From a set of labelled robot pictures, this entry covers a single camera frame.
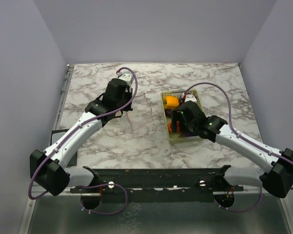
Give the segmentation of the long striped purple eggplant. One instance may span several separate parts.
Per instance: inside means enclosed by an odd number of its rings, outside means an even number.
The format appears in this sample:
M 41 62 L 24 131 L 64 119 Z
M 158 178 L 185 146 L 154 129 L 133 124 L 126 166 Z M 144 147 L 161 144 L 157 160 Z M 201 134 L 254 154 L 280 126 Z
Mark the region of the long striped purple eggplant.
M 170 109 L 165 110 L 165 114 L 167 117 L 172 116 L 172 110 L 170 110 Z

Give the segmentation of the orange toy pumpkin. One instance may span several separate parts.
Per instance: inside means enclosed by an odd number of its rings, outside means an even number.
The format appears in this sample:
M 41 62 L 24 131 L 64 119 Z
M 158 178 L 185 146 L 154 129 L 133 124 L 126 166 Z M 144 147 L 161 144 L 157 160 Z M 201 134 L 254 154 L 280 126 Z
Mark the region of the orange toy pumpkin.
M 180 123 L 179 123 L 179 121 L 176 122 L 176 131 L 173 131 L 171 124 L 172 124 L 172 122 L 169 122 L 167 124 L 167 128 L 168 128 L 168 131 L 170 133 L 180 133 L 181 132 L 180 131 Z

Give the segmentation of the green perforated plastic basket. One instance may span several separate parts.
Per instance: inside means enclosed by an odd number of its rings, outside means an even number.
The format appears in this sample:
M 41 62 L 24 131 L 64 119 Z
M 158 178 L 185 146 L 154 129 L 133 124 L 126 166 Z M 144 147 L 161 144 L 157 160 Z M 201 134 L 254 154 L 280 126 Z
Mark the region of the green perforated plastic basket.
M 165 132 L 167 134 L 167 139 L 169 144 L 177 144 L 177 143 L 185 143 L 185 142 L 195 142 L 195 141 L 202 141 L 203 139 L 201 139 L 199 136 L 194 136 L 191 133 L 173 133 L 170 132 L 168 124 L 171 122 L 171 118 L 172 118 L 172 114 L 168 114 L 168 111 L 166 111 L 166 109 L 164 108 L 164 102 L 165 102 L 165 97 L 166 96 L 174 96 L 176 98 L 180 98 L 182 93 L 185 90 L 167 90 L 167 91 L 163 91 L 161 92 L 160 96 L 161 96 L 161 100 L 162 100 L 162 112 L 163 112 L 163 116 L 164 116 L 164 122 L 165 122 Z

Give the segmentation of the clear zip top bag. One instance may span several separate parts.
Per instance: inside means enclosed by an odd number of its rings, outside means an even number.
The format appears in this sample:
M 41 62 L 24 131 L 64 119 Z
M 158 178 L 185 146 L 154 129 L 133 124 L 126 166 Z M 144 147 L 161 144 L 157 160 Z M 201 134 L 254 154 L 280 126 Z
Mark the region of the clear zip top bag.
M 134 134 L 143 129 L 152 120 L 153 109 L 151 102 L 147 98 L 147 91 L 135 96 L 132 108 L 132 111 L 124 112 L 125 120 L 122 123 L 125 132 L 129 134 Z

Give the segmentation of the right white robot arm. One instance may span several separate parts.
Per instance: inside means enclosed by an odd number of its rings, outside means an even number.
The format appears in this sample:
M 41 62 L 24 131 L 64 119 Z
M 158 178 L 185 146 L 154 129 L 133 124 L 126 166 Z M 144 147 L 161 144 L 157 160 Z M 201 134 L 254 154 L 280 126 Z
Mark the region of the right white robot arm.
M 293 150 L 281 151 L 237 132 L 226 120 L 215 115 L 207 117 L 193 101 L 184 102 L 172 110 L 170 127 L 173 132 L 193 133 L 226 146 L 257 165 L 256 168 L 230 166 L 214 179 L 215 187 L 221 191 L 231 185 L 249 185 L 285 198 L 293 186 Z

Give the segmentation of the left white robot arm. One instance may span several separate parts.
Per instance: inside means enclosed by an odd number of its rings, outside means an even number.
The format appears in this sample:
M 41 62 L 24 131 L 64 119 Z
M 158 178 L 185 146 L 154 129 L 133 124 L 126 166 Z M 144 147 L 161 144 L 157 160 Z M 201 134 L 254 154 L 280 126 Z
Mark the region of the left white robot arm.
M 88 103 L 78 121 L 55 143 L 42 152 L 30 155 L 30 185 L 39 184 L 46 192 L 59 195 L 67 187 L 82 187 L 93 192 L 98 187 L 96 173 L 88 168 L 69 168 L 68 163 L 78 149 L 117 112 L 132 111 L 131 102 L 137 93 L 135 77 L 123 74 L 113 78 L 104 93 Z

